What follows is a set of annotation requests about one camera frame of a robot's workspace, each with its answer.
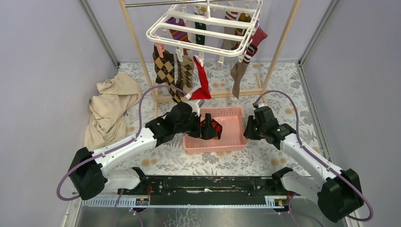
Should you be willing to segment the dark brown tan argyle sock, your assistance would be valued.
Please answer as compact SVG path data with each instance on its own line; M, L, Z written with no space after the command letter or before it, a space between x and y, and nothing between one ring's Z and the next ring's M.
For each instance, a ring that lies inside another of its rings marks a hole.
M157 46L154 46L152 54L157 84L165 83L168 86L175 86L175 59L174 55L167 50L161 55Z

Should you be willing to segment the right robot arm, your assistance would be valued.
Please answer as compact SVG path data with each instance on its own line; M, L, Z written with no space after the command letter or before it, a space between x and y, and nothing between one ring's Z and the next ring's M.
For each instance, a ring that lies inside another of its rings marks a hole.
M304 177L290 168L283 168L274 174L276 179L271 182L274 193L298 193L316 203L332 222L338 222L364 205L359 176L354 170L343 170L303 144L291 126L278 123L266 104L256 102L253 106L254 114L248 117L244 136L272 144L297 161L310 175Z

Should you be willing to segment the beige green argyle sock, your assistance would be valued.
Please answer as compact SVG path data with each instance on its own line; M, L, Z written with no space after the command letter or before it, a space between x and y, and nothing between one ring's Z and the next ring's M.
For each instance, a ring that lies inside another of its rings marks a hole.
M193 71L193 59L188 55L184 55L182 61L177 61L176 87L189 93L193 88Z

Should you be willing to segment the black red yellow argyle sock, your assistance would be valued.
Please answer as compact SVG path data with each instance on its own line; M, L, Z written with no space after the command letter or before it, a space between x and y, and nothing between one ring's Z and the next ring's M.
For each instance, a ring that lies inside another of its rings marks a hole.
M221 134L223 126L218 123L214 118L212 118L210 113L205 114L205 119L201 121L204 126L203 140L219 140L221 139Z

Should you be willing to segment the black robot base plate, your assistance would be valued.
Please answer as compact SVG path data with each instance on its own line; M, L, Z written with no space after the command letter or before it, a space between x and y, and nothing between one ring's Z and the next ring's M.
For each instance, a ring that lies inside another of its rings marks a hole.
M123 195L150 199L153 206L265 206L267 196L286 198L288 191L280 177L291 172L289 167L262 176L170 176L139 174L133 189L119 189Z

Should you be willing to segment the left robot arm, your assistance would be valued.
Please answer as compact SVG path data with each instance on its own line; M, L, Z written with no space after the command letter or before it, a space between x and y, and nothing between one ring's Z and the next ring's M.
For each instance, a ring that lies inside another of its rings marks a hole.
M135 137L126 137L112 145L90 151L79 149L70 165L68 176L78 197L89 200L102 192L128 189L142 194L147 182L138 168L116 170L115 167L137 153L154 149L171 141L176 134L200 136L200 107L204 100L176 104L166 116L157 117L141 128Z

